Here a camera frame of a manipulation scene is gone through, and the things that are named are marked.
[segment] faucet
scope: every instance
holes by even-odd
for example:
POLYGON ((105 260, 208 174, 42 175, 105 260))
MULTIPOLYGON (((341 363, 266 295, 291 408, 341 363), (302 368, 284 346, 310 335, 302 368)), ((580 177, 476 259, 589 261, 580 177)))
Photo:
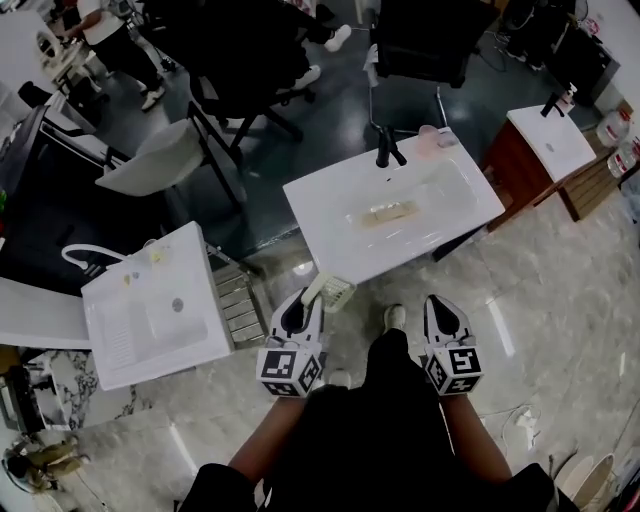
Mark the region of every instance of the faucet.
POLYGON ((393 134, 393 128, 391 126, 383 126, 378 130, 380 139, 378 142, 378 158, 376 159, 376 165, 381 169, 389 166, 389 153, 391 153, 398 161, 398 165, 407 165, 407 159, 402 156, 402 153, 398 151, 396 144, 396 138, 393 134))

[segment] bottle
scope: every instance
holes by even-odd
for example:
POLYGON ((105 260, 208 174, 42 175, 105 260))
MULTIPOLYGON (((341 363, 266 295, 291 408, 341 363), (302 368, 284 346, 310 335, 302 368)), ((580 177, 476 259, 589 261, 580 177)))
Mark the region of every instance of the bottle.
POLYGON ((618 150, 609 157, 607 166, 615 178, 620 178, 631 169, 640 159, 640 139, 636 137, 632 142, 623 142, 618 150))
POLYGON ((564 94, 560 97, 560 99, 556 102, 556 105, 558 105, 558 108, 562 110, 562 112, 564 112, 565 115, 571 112, 573 110, 573 107, 576 106, 575 101, 573 101, 573 95, 576 92, 578 92, 578 88, 572 83, 569 83, 569 89, 567 89, 564 92, 564 94))
POLYGON ((624 110, 614 110, 600 121, 596 128, 598 139, 607 148, 613 148, 629 134, 631 116, 624 110))

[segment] drain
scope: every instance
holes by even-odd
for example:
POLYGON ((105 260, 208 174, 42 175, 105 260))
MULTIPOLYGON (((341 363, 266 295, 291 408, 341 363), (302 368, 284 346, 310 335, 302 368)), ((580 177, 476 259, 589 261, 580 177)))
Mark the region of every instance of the drain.
POLYGON ((173 299, 171 307, 176 313, 180 313, 184 309, 184 302, 182 302, 182 299, 173 299))

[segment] marble floor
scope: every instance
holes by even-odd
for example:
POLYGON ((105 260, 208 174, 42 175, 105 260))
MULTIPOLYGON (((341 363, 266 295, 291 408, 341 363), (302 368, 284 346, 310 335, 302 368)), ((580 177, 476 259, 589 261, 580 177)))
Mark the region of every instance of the marble floor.
MULTIPOLYGON (((313 271, 293 271, 310 260, 300 236, 252 257, 272 305, 311 281, 313 271)), ((382 311, 396 302, 407 307, 417 358, 429 293, 469 315, 486 370, 471 399, 515 471, 532 461, 547 469, 550 456, 557 467, 575 450, 622 457, 640 442, 638 227, 617 191, 577 224, 554 195, 439 263, 418 258, 361 285, 326 319, 328 370, 346 368, 361 383, 382 311), (539 415, 531 450, 503 412, 521 404, 539 415)), ((138 385, 151 409, 79 431, 93 463, 63 483, 80 509, 103 510, 97 495, 113 511, 173 510, 193 469, 228 462, 269 409, 255 358, 255 349, 239 351, 138 385)))

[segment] forearm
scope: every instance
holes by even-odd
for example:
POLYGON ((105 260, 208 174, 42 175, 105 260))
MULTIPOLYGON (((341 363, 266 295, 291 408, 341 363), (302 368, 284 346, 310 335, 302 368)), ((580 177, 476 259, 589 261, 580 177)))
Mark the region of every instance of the forearm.
POLYGON ((233 456, 229 467, 254 485, 268 473, 302 416, 306 400, 279 398, 255 432, 233 456))
POLYGON ((467 396, 443 397, 441 404, 456 457, 481 480, 494 484, 509 480, 509 465, 467 396))
POLYGON ((87 30, 91 27, 94 27, 100 20, 102 19, 101 11, 94 11, 88 16, 86 16, 80 23, 78 23, 75 27, 68 31, 69 37, 76 37, 80 35, 80 33, 84 30, 87 30))

